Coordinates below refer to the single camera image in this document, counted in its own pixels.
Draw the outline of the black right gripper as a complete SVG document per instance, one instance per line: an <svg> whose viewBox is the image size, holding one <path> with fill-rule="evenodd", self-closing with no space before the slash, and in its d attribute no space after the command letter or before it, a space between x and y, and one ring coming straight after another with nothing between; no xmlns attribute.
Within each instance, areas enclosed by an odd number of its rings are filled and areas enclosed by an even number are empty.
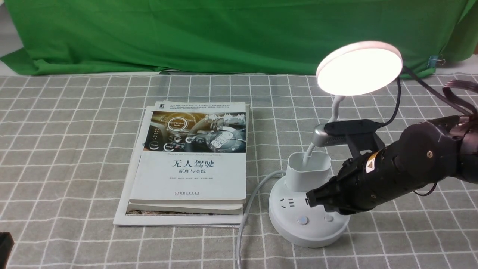
<svg viewBox="0 0 478 269"><path fill-rule="evenodd" d="M342 167L327 184L306 192L309 207L348 216L417 190L418 180L401 170L397 158L397 148L384 148Z"/></svg>

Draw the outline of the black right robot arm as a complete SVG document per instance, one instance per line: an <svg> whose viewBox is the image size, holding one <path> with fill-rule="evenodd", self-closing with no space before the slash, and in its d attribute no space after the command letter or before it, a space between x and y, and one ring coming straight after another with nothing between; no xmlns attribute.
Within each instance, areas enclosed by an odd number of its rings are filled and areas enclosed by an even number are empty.
<svg viewBox="0 0 478 269"><path fill-rule="evenodd" d="M398 141L344 163L309 202L344 216L366 212L447 177L477 184L477 122L459 116L422 121Z"/></svg>

